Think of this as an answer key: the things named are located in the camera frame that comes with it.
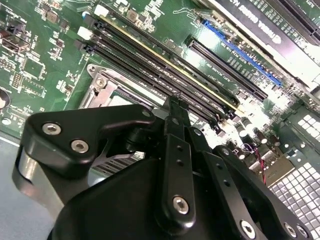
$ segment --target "electrolytic capacitor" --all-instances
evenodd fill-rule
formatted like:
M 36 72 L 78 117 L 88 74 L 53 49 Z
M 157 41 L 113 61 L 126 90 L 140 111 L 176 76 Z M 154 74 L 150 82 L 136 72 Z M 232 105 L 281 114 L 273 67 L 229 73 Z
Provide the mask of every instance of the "electrolytic capacitor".
M 252 131 L 254 129 L 254 125 L 249 119 L 244 120 L 242 123 L 247 131 Z
M 228 141 L 226 143 L 226 146 L 228 149 L 230 149 L 232 152 L 235 153 L 235 155 L 240 159 L 243 160 L 246 155 L 244 153 L 244 151 L 241 150 L 241 148 L 237 147 L 232 141 Z
M 232 152 L 237 148 L 237 146 L 232 141 L 227 141 L 226 147 L 230 149 Z
M 244 151 L 242 151 L 241 148 L 239 148 L 239 147 L 237 147 L 236 150 L 237 150 L 237 154 L 236 155 L 238 156 L 238 158 L 240 160 L 245 159 L 246 155 L 245 155 Z
M 245 137 L 246 135 L 248 135 L 246 129 L 242 125 L 238 126 L 236 130 L 239 133 L 240 137 Z
M 268 142 L 268 139 L 265 137 L 265 135 L 260 130 L 255 130 L 254 133 L 262 144 L 266 144 Z
M 255 141 L 249 135 L 246 135 L 240 138 L 244 144 L 249 144 L 250 146 L 256 146 Z
M 276 147 L 279 147 L 280 144 L 281 144 L 279 139 L 275 135 L 271 135 L 270 136 L 270 142 L 271 142 L 272 145 L 274 145 Z

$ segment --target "dimm slot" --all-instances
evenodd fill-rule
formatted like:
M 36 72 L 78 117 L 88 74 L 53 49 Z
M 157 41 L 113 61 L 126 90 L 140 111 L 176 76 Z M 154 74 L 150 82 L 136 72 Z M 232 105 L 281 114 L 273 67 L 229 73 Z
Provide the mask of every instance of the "dimm slot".
M 115 68 L 124 70 L 131 77 L 143 80 L 144 84 L 149 89 L 155 89 L 159 93 L 162 93 L 167 96 L 171 96 L 174 91 L 179 92 L 179 90 L 174 87 L 168 88 L 166 86 L 158 84 L 154 79 L 152 79 L 153 76 L 148 75 L 146 72 L 142 72 L 139 69 L 136 69 L 130 63 L 124 61 L 120 57 L 114 55 L 111 52 L 108 52 L 106 49 L 103 49 L 94 43 L 84 43 L 79 40 L 76 40 L 75 45 L 78 47 L 79 50 L 85 50 L 87 53 L 96 53 L 100 57 L 111 62 Z M 184 96 L 183 94 L 181 95 L 181 97 L 184 100 L 188 100 L 188 97 Z M 214 114 L 206 111 L 205 109 L 199 108 L 194 102 L 190 100 L 187 101 L 187 103 L 189 104 L 190 111 L 196 114 L 197 116 L 201 117 L 205 121 L 210 121 L 212 118 L 216 117 Z
M 190 80 L 185 75 L 181 74 L 179 71 L 177 71 L 174 67 L 168 65 L 165 61 L 163 61 L 161 58 L 152 55 L 150 52 L 148 52 L 146 49 L 144 49 L 142 46 L 137 44 L 136 42 L 132 41 L 131 39 L 127 38 L 126 35 L 121 34 L 117 29 L 114 29 L 109 24 L 103 28 L 103 30 L 119 40 L 121 40 L 123 43 L 127 44 L 128 46 L 132 47 L 133 49 L 136 49 L 139 53 L 143 53 L 143 57 L 148 59 L 151 62 L 154 62 L 159 67 L 165 69 L 166 72 L 170 73 L 175 78 L 182 80 L 185 83 L 188 83 L 190 86 L 192 86 L 196 92 L 198 92 L 201 96 L 204 96 L 206 99 L 210 100 L 212 103 L 214 103 L 215 108 L 219 109 L 224 114 L 228 114 L 231 110 L 227 104 L 225 104 L 223 101 L 217 99 L 216 97 L 208 94 L 205 90 L 203 90 L 200 86 L 195 84 L 192 80 Z
M 202 43 L 191 37 L 187 44 L 188 48 L 193 52 L 197 53 L 203 59 L 205 59 L 208 63 L 210 63 L 216 70 L 221 72 L 231 81 L 238 83 L 244 90 L 246 90 L 249 94 L 253 95 L 260 102 L 263 102 L 268 95 L 262 91 L 259 87 L 257 87 L 253 82 L 243 76 L 241 73 L 234 70 L 232 67 L 228 65 L 222 58 L 217 56 L 211 50 L 206 48 Z
M 174 56 L 175 59 L 178 60 L 178 62 L 182 63 L 183 69 L 180 69 L 179 67 L 177 67 L 175 64 L 172 64 L 171 62 L 169 62 L 166 59 L 163 59 L 164 62 L 166 63 L 166 65 L 169 67 L 171 67 L 172 69 L 175 69 L 179 72 L 180 75 L 184 75 L 185 78 L 189 78 L 189 80 L 191 80 L 191 84 L 193 85 L 198 85 L 200 88 L 204 89 L 205 93 L 209 93 L 211 95 L 211 98 L 215 98 L 218 101 L 223 102 L 224 104 L 226 104 L 227 106 L 231 107 L 232 109 L 238 111 L 238 113 L 241 113 L 242 115 L 244 114 L 244 112 L 242 112 L 241 110 L 237 109 L 237 106 L 239 106 L 240 102 L 239 100 L 229 91 L 223 89 L 221 86 L 219 86 L 218 84 L 216 84 L 215 82 L 213 82 L 211 79 L 209 79 L 208 76 L 206 76 L 205 74 L 203 74 L 201 71 L 199 71 L 198 69 L 196 69 L 194 66 L 192 66 L 190 63 L 188 63 L 186 60 L 184 60 L 182 57 L 178 56 L 175 52 L 173 52 L 172 50 L 170 50 L 169 48 L 167 48 L 167 46 L 165 46 L 164 44 L 162 44 L 161 42 L 159 42 L 157 39 L 155 39 L 154 37 L 152 37 L 151 35 L 147 34 L 146 32 L 144 32 L 143 30 L 137 28 L 137 26 L 135 26 L 134 24 L 132 24 L 130 21 L 128 21 L 126 18 L 124 18 L 122 15 L 120 15 L 119 13 L 117 13 L 116 11 L 114 11 L 112 8 L 110 8 L 109 6 L 104 6 L 106 9 L 109 10 L 109 14 L 113 17 L 117 17 L 119 20 L 121 20 L 123 23 L 125 23 L 126 25 L 128 25 L 129 27 L 133 28 L 137 33 L 139 33 L 142 37 L 146 38 L 148 41 L 150 41 L 151 43 L 153 43 L 154 45 L 156 45 L 158 48 L 163 49 L 164 51 L 166 51 L 167 53 L 169 53 L 170 55 Z M 118 32 L 118 34 L 122 34 L 123 36 L 128 38 L 128 41 L 131 42 L 135 42 L 138 43 L 139 45 L 143 45 L 143 43 L 140 43 L 138 40 L 136 40 L 134 37 L 130 36 L 129 34 L 127 34 L 125 31 L 123 31 L 121 28 L 117 27 L 116 25 L 114 25 L 111 21 L 109 21 L 107 18 L 101 17 L 101 19 L 104 21 L 100 21 L 100 20 L 96 20 L 94 19 L 92 16 L 89 16 L 87 14 L 87 16 L 85 17 L 84 21 L 89 25 L 89 26 L 95 26 L 98 29 L 101 28 L 105 28 L 105 27 L 111 27 L 114 28 L 116 30 L 116 32 Z M 148 47 L 144 46 L 144 48 L 149 52 L 148 54 L 150 55 L 157 55 L 155 52 L 153 52 L 152 50 L 148 49 Z M 202 83 L 200 83 L 200 80 L 195 79 L 195 76 L 200 76 L 204 81 L 203 85 Z M 215 87 L 214 90 L 209 89 L 206 85 L 207 84 L 211 84 Z
M 146 73 L 148 73 L 150 76 L 154 76 L 158 79 L 161 79 L 163 82 L 165 82 L 167 85 L 171 86 L 175 89 L 184 88 L 184 93 L 188 98 L 190 98 L 193 102 L 198 104 L 199 106 L 202 106 L 203 109 L 206 109 L 208 112 L 212 112 L 215 115 L 221 116 L 224 114 L 223 112 L 219 112 L 214 109 L 214 105 L 211 105 L 209 102 L 201 101 L 198 97 L 196 97 L 197 90 L 194 89 L 192 86 L 184 87 L 183 84 L 179 84 L 179 86 L 173 85 L 173 83 L 176 82 L 176 80 L 180 81 L 178 76 L 173 75 L 171 72 L 170 74 L 176 79 L 171 78 L 167 75 L 168 69 L 159 69 L 159 66 L 150 64 L 147 60 L 143 59 L 142 57 L 137 56 L 133 52 L 131 52 L 129 49 L 126 49 L 124 46 L 118 44 L 116 41 L 114 41 L 111 38 L 108 38 L 107 36 L 99 36 L 99 42 L 102 43 L 104 46 L 111 48 L 115 50 L 117 53 L 122 54 L 125 59 L 130 60 L 135 65 L 139 66 L 139 68 Z
M 282 86 L 282 83 L 276 79 L 274 76 L 272 76 L 272 74 L 267 73 L 260 65 L 258 65 L 254 60 L 252 60 L 247 54 L 245 54 L 240 48 L 238 48 L 236 45 L 234 45 L 231 42 L 227 41 L 227 38 L 224 34 L 222 34 L 219 30 L 217 30 L 215 27 L 213 27 L 212 25 L 210 25 L 210 21 L 208 20 L 204 20 L 203 21 L 203 25 L 211 30 L 213 33 L 216 34 L 216 36 L 225 44 L 227 45 L 229 48 L 231 48 L 232 50 L 234 50 L 240 57 L 242 57 L 244 60 L 246 60 L 248 63 L 250 63 L 252 66 L 255 67 L 255 69 L 257 69 L 261 74 L 263 74 L 267 79 L 269 79 L 270 81 L 272 81 L 274 84 L 276 84 L 277 86 Z

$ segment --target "capacitor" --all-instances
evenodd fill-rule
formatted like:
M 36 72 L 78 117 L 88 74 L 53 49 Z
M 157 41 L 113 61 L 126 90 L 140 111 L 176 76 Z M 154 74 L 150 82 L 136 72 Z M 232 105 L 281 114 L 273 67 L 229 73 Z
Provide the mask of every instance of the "capacitor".
M 240 137 L 245 137 L 246 135 L 248 135 L 246 129 L 242 125 L 238 126 L 236 130 L 239 133 Z
M 240 137 L 240 138 L 241 138 L 241 141 L 244 144 L 249 144 L 252 147 L 256 146 L 255 141 L 249 135 L 246 135 L 246 136 L 243 136 L 243 137 Z
M 276 147 L 280 146 L 280 141 L 275 135 L 271 135 L 269 139 L 270 139 L 270 142 L 272 145 L 274 145 Z
M 232 152 L 235 153 L 235 155 L 240 159 L 240 160 L 243 160 L 246 155 L 244 153 L 244 151 L 241 150 L 241 148 L 237 147 L 232 141 L 228 141 L 226 143 L 226 147 L 228 149 L 230 149 Z
M 238 158 L 240 160 L 245 159 L 246 155 L 245 155 L 244 151 L 242 151 L 242 149 L 239 148 L 239 147 L 237 147 L 236 150 L 237 150 L 237 154 L 236 155 L 238 156 Z
M 10 105 L 10 96 L 9 94 L 0 89 L 0 110 L 8 107 Z
M 268 142 L 268 139 L 265 137 L 265 135 L 260 130 L 254 131 L 256 137 L 260 140 L 262 144 L 266 144 Z
M 254 125 L 249 119 L 245 119 L 242 123 L 247 131 L 252 131 L 254 129 Z
M 227 141 L 225 145 L 232 152 L 237 148 L 237 146 L 232 141 Z

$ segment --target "green circuit board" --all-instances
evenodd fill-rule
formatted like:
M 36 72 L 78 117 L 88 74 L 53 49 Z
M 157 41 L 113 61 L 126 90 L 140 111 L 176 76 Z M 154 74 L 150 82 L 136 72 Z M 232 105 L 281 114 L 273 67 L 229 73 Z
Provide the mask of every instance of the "green circuit board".
M 186 39 L 195 37 L 227 61 L 269 95 L 263 103 L 251 96 L 240 99 L 241 109 L 259 128 L 278 123 L 280 116 L 290 112 L 291 106 L 299 100 L 299 91 L 290 80 L 249 45 L 243 47 L 276 74 L 283 83 L 283 90 L 273 91 L 272 82 L 203 27 L 198 6 L 192 0 L 8 0 L 1 2 L 0 27 L 4 29 L 14 20 L 23 23 L 24 33 L 18 36 L 28 43 L 28 50 L 13 53 L 0 45 L 0 89 L 9 94 L 11 101 L 9 107 L 0 111 L 1 131 L 20 138 L 24 122 L 31 114 L 77 109 L 92 81 L 86 66 L 96 64 L 112 68 L 112 63 L 97 55 L 80 52 L 74 46 L 74 41 L 79 38 L 79 27 L 86 26 L 84 16 L 94 15 L 98 4 L 110 6 L 124 17 L 128 17 L 129 11 L 143 16 L 135 22 L 138 28 L 160 42 L 174 46 L 183 58 L 210 79 L 237 94 L 241 87 L 190 51 Z M 124 27 L 121 22 L 110 20 Z

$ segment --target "metal bolt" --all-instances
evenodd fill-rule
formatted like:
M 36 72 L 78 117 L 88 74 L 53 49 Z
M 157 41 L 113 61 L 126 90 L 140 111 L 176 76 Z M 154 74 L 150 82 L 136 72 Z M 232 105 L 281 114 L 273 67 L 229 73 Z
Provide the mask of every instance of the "metal bolt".
M 78 140 L 74 140 L 71 143 L 71 148 L 73 151 L 75 151 L 77 153 L 84 154 L 84 153 L 88 152 L 89 145 L 85 141 L 78 139 Z
M 48 135 L 58 135 L 61 133 L 61 127 L 58 124 L 49 122 L 42 126 L 42 131 Z
M 288 223 L 285 222 L 284 226 L 285 226 L 286 231 L 291 235 L 291 237 L 293 237 L 293 238 L 297 237 L 296 231 Z
M 146 117 L 150 117 L 151 116 L 150 113 L 147 112 L 146 110 L 143 110 L 142 114 L 145 115 Z
M 197 134 L 198 136 L 201 136 L 201 131 L 197 128 L 194 129 L 195 134 Z
M 95 81 L 95 84 L 98 87 L 103 88 L 106 85 L 106 81 L 103 78 L 98 77 L 97 80 Z
M 180 196 L 176 196 L 173 198 L 173 207 L 180 213 L 180 214 L 187 214 L 189 211 L 189 205 L 186 200 L 184 200 Z
M 241 228 L 242 228 L 243 232 L 245 233 L 245 235 L 247 235 L 250 239 L 256 238 L 256 232 L 250 223 L 248 223 L 245 220 L 242 220 L 240 222 L 240 225 L 241 225 Z
M 299 232 L 307 239 L 309 237 L 308 233 L 306 232 L 306 230 L 300 226 L 300 225 L 297 225 L 296 228 L 299 230 Z
M 172 118 L 172 122 L 173 122 L 174 124 L 179 125 L 179 122 L 178 122 L 178 120 L 177 120 L 176 118 Z
M 225 149 L 225 148 L 222 149 L 222 152 L 223 152 L 225 155 L 229 155 L 229 154 L 230 154 L 229 151 L 228 151 L 227 149 Z

